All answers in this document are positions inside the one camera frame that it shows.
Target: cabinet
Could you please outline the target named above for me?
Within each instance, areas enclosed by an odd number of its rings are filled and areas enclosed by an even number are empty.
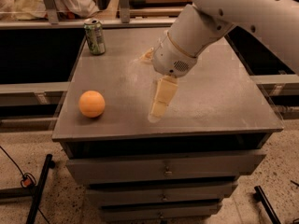
[[[157,123],[148,121],[152,66],[138,60],[165,28],[104,30],[107,52],[83,48],[53,137],[67,168],[104,221],[217,214],[241,175],[283,125],[222,39],[179,80]],[[100,91],[106,110],[83,117],[78,99]]]

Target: metal leg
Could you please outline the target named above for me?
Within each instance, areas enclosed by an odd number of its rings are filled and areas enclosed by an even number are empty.
[[[121,10],[121,22],[130,22],[130,4],[129,0],[120,0],[120,10]]]
[[[268,216],[270,217],[273,224],[280,224],[278,216],[276,215],[275,211],[273,210],[270,202],[267,200],[267,197],[264,195],[262,187],[256,186],[254,187],[256,194],[258,194],[259,200],[262,202],[265,211],[267,212]]]
[[[41,195],[43,193],[43,190],[44,190],[44,187],[46,184],[49,168],[54,168],[54,166],[55,166],[55,163],[54,163],[54,161],[52,161],[52,155],[48,154],[46,157],[43,169],[41,171],[41,175],[39,177],[38,184],[36,186],[36,192],[34,194],[34,199],[31,204],[31,208],[30,208],[30,212],[29,212],[26,224],[35,223],[36,213],[38,210],[38,206],[40,204]]]

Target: soda can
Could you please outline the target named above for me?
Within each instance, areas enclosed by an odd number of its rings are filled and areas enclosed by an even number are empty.
[[[102,24],[98,19],[87,19],[84,21],[84,29],[88,48],[92,55],[105,53],[105,41]]]

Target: speckled floor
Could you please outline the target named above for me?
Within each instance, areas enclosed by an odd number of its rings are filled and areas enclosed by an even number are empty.
[[[254,187],[261,185],[281,223],[299,218],[299,119],[285,120],[282,133],[274,133],[263,146],[266,158],[250,176],[239,178],[239,185],[223,207],[212,217],[174,218],[171,224],[255,224],[271,223],[260,203],[252,197]],[[39,178],[44,159],[53,155],[56,167],[50,170],[40,209],[52,223],[104,223],[97,210],[84,198],[85,188],[77,185],[65,168],[67,157],[60,144],[51,141],[51,131],[0,133],[1,146],[15,159],[24,172]],[[0,189],[17,188],[21,176],[13,163],[0,152]],[[30,198],[0,202],[0,223],[25,223]],[[36,223],[46,223],[37,213]],[[140,222],[159,223],[159,220]]]

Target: ball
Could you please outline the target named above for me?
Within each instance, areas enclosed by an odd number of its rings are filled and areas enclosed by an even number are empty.
[[[78,107],[84,116],[95,118],[104,112],[105,100],[98,91],[86,91],[80,96]]]

